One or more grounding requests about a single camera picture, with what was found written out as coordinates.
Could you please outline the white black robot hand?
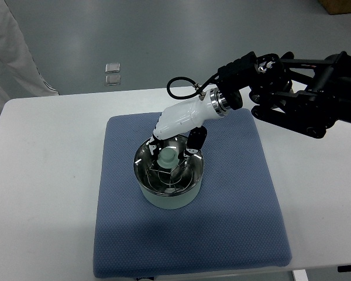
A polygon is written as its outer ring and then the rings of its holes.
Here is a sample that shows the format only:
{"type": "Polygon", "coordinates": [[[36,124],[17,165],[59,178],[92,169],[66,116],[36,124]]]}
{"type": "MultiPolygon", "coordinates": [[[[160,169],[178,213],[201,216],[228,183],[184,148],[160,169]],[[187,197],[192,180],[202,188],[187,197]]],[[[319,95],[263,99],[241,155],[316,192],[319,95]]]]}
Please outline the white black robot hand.
{"type": "Polygon", "coordinates": [[[209,119],[224,117],[229,109],[226,98],[217,88],[208,90],[203,97],[193,97],[166,108],[149,140],[152,158],[158,158],[165,140],[186,132],[190,133],[186,148],[179,153],[178,158],[187,159],[198,153],[207,137],[203,123],[209,119]]]}

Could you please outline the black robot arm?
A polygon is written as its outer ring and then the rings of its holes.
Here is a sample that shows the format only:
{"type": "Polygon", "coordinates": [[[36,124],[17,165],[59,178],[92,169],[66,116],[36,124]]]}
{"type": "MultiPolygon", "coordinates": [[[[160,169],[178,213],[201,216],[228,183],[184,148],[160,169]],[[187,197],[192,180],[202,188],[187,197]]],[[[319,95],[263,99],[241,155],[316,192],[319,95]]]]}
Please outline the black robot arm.
{"type": "Polygon", "coordinates": [[[218,69],[215,84],[232,109],[243,106],[249,87],[252,115],[264,122],[320,139],[336,121],[351,124],[351,56],[295,59],[254,52],[218,69]]]}

